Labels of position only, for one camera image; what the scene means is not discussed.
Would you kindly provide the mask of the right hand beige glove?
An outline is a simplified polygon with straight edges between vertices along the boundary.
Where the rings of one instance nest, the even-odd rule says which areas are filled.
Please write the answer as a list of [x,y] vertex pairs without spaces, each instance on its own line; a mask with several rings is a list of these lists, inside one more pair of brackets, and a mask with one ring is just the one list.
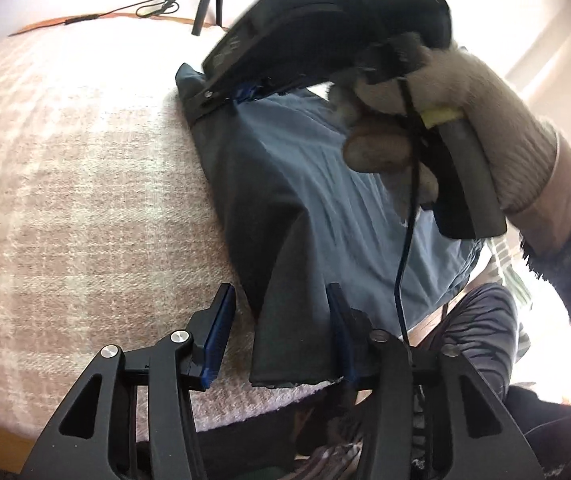
[[[555,130],[539,120],[491,67],[466,50],[423,48],[421,55],[423,66],[407,78],[415,109],[461,110],[482,145],[500,208],[516,214],[531,206],[555,168]],[[410,136],[400,123],[406,110],[399,83],[335,84],[328,99],[349,130],[344,162],[351,170],[378,174],[399,218],[407,219]]]

